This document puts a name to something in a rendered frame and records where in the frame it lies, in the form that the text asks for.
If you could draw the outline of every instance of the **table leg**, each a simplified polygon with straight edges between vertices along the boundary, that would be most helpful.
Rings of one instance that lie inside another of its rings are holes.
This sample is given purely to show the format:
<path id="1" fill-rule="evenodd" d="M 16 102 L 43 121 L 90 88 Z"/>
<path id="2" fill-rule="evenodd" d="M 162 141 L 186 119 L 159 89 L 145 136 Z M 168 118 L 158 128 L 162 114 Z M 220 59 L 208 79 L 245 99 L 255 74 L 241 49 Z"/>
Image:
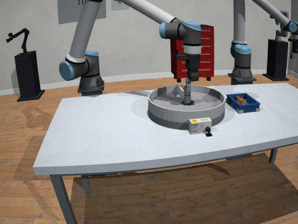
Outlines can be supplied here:
<path id="1" fill-rule="evenodd" d="M 269 162 L 270 163 L 274 163 L 275 162 L 277 150 L 278 150 L 278 148 L 271 149 L 270 158 L 269 158 Z"/>
<path id="2" fill-rule="evenodd" d="M 89 191 L 90 190 L 90 184 L 89 184 L 88 176 L 82 175 L 81 177 L 82 177 L 84 190 Z"/>
<path id="3" fill-rule="evenodd" d="M 61 175 L 50 175 L 62 213 L 67 224 L 77 224 Z"/>

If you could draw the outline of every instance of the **brown object in bin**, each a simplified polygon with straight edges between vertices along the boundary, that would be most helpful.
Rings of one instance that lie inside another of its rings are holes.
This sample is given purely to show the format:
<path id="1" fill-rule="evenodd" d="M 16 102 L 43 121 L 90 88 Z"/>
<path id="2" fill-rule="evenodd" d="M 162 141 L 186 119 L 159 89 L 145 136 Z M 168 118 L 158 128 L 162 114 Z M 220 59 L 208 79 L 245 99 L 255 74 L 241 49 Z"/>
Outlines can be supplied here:
<path id="1" fill-rule="evenodd" d="M 239 104 L 241 104 L 241 105 L 245 105 L 246 104 L 246 99 L 240 99 L 239 100 Z"/>
<path id="2" fill-rule="evenodd" d="M 240 100 L 242 99 L 242 96 L 237 96 L 237 102 L 240 104 Z"/>

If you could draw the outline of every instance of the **blue tray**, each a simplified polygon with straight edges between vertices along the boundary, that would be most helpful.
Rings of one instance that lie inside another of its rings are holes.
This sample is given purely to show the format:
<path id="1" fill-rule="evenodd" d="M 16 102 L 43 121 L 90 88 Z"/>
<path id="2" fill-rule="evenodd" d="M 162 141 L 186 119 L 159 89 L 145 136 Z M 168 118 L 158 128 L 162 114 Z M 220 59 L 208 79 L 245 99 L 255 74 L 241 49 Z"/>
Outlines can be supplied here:
<path id="1" fill-rule="evenodd" d="M 260 111 L 260 104 L 247 93 L 227 94 L 227 103 L 233 107 L 239 114 Z M 246 99 L 246 104 L 241 105 L 237 102 L 237 96 Z"/>

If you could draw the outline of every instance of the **red drawer cabinet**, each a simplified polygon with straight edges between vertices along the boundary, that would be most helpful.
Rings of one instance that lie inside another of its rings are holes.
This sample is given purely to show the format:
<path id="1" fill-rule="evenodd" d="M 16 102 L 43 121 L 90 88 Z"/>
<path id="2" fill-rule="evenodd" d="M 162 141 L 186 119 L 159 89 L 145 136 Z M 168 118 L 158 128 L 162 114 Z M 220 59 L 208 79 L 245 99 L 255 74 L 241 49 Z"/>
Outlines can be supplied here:
<path id="1" fill-rule="evenodd" d="M 199 77 L 207 77 L 211 80 L 214 77 L 214 27 L 208 25 L 201 25 L 201 42 L 202 53 L 200 55 Z M 184 53 L 183 40 L 171 41 L 171 72 L 177 82 L 181 82 L 181 78 L 187 78 L 187 68 L 185 60 L 177 60 L 176 54 Z"/>

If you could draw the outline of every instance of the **robotic arm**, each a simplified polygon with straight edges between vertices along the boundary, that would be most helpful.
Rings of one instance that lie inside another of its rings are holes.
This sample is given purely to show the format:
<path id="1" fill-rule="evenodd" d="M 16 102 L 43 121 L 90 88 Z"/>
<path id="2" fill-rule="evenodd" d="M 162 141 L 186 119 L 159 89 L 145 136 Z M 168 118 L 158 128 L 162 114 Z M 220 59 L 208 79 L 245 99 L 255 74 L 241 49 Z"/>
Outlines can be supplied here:
<path id="1" fill-rule="evenodd" d="M 169 13 L 145 0 L 121 0 L 145 16 L 161 24 L 159 33 L 165 39 L 183 39 L 185 55 L 191 81 L 199 79 L 198 69 L 201 53 L 200 24 L 182 22 Z M 61 76 L 69 81 L 81 77 L 78 92 L 82 95 L 98 95 L 104 90 L 104 81 L 99 73 L 98 52 L 87 51 L 91 31 L 102 0 L 85 0 L 78 20 L 71 50 L 59 66 Z"/>
<path id="2" fill-rule="evenodd" d="M 274 18 L 281 25 L 281 33 L 289 31 L 298 41 L 298 31 L 296 22 L 291 22 L 286 15 L 278 11 L 266 0 L 253 0 L 258 6 L 264 9 L 270 18 Z M 247 83 L 252 83 L 256 79 L 253 78 L 250 63 L 251 63 L 251 47 L 245 42 L 245 2 L 244 0 L 234 0 L 234 40 L 231 46 L 231 55 L 235 58 L 235 67 L 233 73 L 229 76 L 240 82 L 248 80 Z"/>

